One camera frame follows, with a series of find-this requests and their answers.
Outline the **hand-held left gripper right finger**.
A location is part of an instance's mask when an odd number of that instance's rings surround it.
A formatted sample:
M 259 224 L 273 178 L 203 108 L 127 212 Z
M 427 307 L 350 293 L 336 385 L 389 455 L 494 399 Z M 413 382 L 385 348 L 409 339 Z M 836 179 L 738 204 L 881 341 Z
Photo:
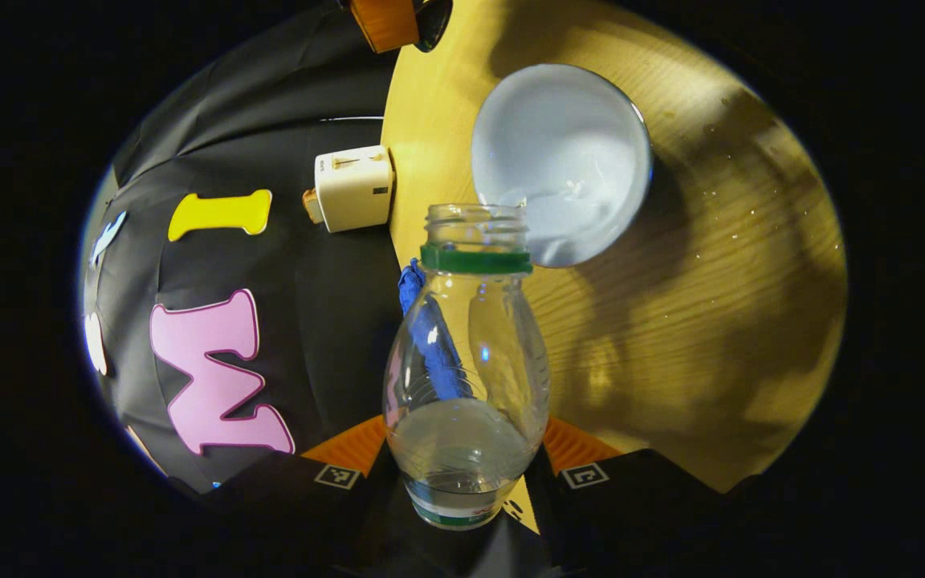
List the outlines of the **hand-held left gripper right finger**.
M 557 417 L 524 476 L 560 578 L 663 578 L 708 549 L 742 503 L 657 450 L 622 453 Z

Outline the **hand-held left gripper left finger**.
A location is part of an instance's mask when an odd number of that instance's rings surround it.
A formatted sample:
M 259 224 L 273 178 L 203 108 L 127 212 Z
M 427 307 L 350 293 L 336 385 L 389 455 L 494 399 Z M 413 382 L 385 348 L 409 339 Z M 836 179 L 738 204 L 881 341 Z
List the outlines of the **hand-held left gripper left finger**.
M 303 454 L 261 458 L 212 490 L 166 484 L 196 508 L 192 578 L 370 578 L 362 537 L 388 453 L 371 417 Z

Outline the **dark teal teacup lid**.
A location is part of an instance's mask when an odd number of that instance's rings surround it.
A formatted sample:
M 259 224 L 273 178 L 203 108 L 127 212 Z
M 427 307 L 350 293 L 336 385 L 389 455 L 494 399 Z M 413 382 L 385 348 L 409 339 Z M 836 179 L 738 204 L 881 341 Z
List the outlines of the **dark teal teacup lid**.
M 453 0 L 416 0 L 418 42 L 414 46 L 429 54 L 442 40 L 450 22 Z

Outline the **clear plastic water bottle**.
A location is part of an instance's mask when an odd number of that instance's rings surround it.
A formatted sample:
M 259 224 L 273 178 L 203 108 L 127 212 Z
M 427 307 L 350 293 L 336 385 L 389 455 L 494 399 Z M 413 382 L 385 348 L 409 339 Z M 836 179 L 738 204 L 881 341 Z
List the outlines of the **clear plastic water bottle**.
M 386 442 L 423 522 L 494 519 L 542 446 L 550 376 L 522 207 L 433 205 L 383 377 Z

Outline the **dark teal teacup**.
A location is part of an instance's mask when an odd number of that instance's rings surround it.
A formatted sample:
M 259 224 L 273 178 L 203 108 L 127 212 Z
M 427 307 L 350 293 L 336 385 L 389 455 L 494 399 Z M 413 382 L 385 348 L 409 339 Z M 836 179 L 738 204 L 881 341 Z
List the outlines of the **dark teal teacup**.
M 486 96 L 471 168 L 482 204 L 524 210 L 532 262 L 569 268 L 626 233 L 652 183 L 654 151 L 645 117 L 613 82 L 538 63 Z

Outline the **white toaster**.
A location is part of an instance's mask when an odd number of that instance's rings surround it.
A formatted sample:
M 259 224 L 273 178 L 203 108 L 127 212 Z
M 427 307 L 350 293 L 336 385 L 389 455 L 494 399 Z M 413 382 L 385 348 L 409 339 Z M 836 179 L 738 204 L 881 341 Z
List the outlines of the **white toaster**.
M 320 154 L 313 161 L 329 233 L 383 226 L 389 220 L 395 190 L 395 167 L 388 148 L 374 145 Z

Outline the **black backdrop cloth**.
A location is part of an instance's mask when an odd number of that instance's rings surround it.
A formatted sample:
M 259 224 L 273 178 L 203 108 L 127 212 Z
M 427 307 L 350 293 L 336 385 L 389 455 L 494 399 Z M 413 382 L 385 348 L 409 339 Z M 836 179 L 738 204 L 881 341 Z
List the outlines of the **black backdrop cloth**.
M 381 139 L 395 62 L 324 0 L 180 85 L 108 165 L 79 317 L 100 402 L 165 477 L 208 491 L 283 453 L 219 443 L 244 421 L 277 413 L 303 454 L 381 410 L 388 227 L 328 233 L 302 194 L 318 155 Z

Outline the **folded blue towel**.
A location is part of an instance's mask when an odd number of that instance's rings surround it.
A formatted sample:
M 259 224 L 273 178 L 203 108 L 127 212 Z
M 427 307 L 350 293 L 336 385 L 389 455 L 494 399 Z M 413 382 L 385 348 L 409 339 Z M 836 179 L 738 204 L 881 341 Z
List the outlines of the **folded blue towel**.
M 412 258 L 401 270 L 397 281 L 401 312 L 406 318 L 409 336 L 422 357 L 437 398 L 471 397 L 472 387 L 465 378 L 463 363 L 446 319 L 437 300 L 422 294 L 425 286 L 426 273 L 419 266 L 418 259 Z

